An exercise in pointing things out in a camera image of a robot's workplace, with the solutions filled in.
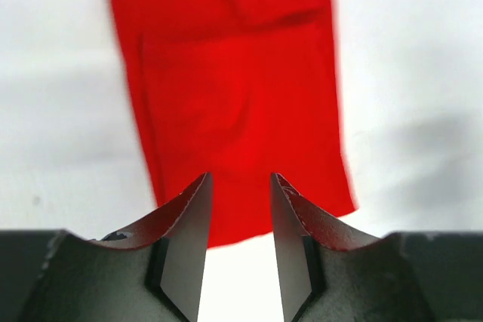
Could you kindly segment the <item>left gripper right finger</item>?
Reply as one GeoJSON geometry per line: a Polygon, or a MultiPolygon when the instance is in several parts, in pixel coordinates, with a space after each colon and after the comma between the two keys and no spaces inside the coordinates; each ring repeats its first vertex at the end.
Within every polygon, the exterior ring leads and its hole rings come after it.
{"type": "Polygon", "coordinates": [[[480,321],[482,235],[394,232],[377,238],[270,180],[286,321],[480,321]]]}

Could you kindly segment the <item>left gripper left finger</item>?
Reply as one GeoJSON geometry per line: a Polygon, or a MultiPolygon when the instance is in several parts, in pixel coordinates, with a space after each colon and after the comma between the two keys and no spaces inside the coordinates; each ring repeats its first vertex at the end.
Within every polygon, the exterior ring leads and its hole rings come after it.
{"type": "Polygon", "coordinates": [[[101,240],[67,230],[1,233],[3,321],[195,321],[213,181],[101,240]]]}

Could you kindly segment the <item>red t shirt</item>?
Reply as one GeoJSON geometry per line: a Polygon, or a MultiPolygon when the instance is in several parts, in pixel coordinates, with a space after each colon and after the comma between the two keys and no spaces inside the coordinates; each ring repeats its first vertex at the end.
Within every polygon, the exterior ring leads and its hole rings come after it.
{"type": "Polygon", "coordinates": [[[331,0],[110,0],[158,204],[214,181],[210,247],[271,231],[269,178],[355,209],[340,146],[331,0]]]}

